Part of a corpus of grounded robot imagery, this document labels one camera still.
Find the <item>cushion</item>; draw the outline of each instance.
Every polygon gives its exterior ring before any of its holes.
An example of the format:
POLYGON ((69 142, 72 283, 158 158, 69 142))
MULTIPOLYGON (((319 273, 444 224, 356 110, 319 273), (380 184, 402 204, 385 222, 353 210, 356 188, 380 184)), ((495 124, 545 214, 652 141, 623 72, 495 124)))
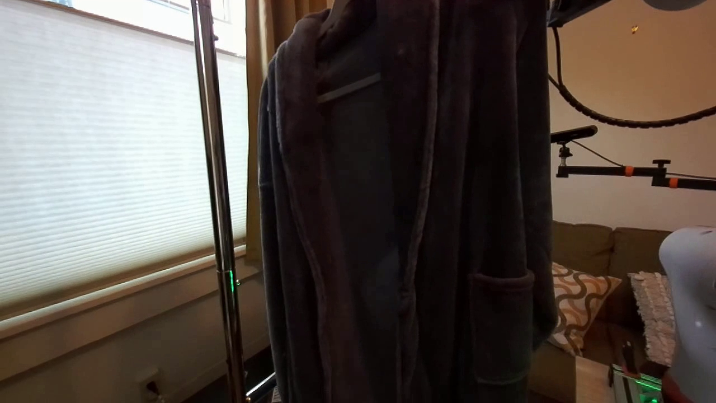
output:
POLYGON ((675 349, 675 321, 670 290, 670 278, 663 273, 628 273, 637 310, 645 320, 647 355, 654 362, 672 366, 675 349))
POLYGON ((582 273, 552 261, 552 282, 558 300, 558 326, 551 335, 551 343, 578 355, 585 349, 585 335, 598 317, 605 300, 623 280, 582 273))
POLYGON ((564 265, 606 276, 614 249, 614 233, 598 224, 552 222, 552 259, 564 265))
POLYGON ((619 321, 625 326, 634 326, 635 330, 645 330, 643 317, 637 314, 628 273, 635 270, 654 270, 665 273, 658 249, 665 241, 670 231, 649 231, 649 229, 615 229, 614 231, 614 257, 606 276, 623 278, 623 286, 610 293, 606 306, 601 308, 609 321, 619 321))

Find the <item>fleece fabric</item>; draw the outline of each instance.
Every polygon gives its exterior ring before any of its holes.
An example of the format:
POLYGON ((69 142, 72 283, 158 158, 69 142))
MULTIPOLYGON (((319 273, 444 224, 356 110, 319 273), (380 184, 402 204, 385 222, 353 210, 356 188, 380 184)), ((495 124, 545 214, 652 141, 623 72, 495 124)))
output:
POLYGON ((296 25, 260 149, 286 403, 529 398, 555 326, 545 83, 544 0, 353 0, 296 25))

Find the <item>window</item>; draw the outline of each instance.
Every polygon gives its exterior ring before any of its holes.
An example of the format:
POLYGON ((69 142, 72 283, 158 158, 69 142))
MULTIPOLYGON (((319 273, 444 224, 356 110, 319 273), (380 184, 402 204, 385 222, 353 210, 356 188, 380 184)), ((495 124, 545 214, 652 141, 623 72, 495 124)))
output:
MULTIPOLYGON (((212 250, 187 39, 67 6, 0 1, 0 43, 0 321, 212 250)), ((219 83, 241 241, 249 128, 238 54, 219 51, 219 83)))
MULTIPOLYGON (((156 34, 192 39, 190 0, 52 0, 91 15, 110 17, 156 34)), ((216 48, 247 54, 244 1, 211 0, 216 48)))

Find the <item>patterned pillow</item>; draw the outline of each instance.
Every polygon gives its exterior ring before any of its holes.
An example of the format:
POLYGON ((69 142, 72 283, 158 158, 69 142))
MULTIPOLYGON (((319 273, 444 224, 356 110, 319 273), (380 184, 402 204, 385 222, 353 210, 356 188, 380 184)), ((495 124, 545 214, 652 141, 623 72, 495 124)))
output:
POLYGON ((663 273, 628 273, 639 316, 645 320, 647 355, 672 366, 675 349, 675 321, 670 280, 663 273))
POLYGON ((551 343, 569 353, 579 355, 585 335, 598 317, 605 300, 623 282, 610 276, 591 276, 552 261, 558 326, 551 343))

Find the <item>chrome rod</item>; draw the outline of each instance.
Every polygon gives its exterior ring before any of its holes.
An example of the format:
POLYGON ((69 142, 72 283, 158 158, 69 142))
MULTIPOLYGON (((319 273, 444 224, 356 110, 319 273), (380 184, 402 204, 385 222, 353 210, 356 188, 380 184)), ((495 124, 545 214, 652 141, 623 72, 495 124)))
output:
POLYGON ((253 400, 258 394, 265 394, 274 384, 275 384, 275 372, 271 376, 266 376, 265 380, 260 380, 256 386, 251 386, 247 392, 247 400, 253 400))
POLYGON ((192 0, 195 54, 199 75, 199 98, 203 119, 206 167, 211 188, 211 212, 215 233, 215 259, 221 293, 225 377, 232 403, 247 403, 244 362, 241 362, 241 320, 240 320, 240 282, 234 276, 231 204, 225 180, 225 151, 221 128, 221 100, 216 81, 216 48, 212 32, 211 0, 192 0))

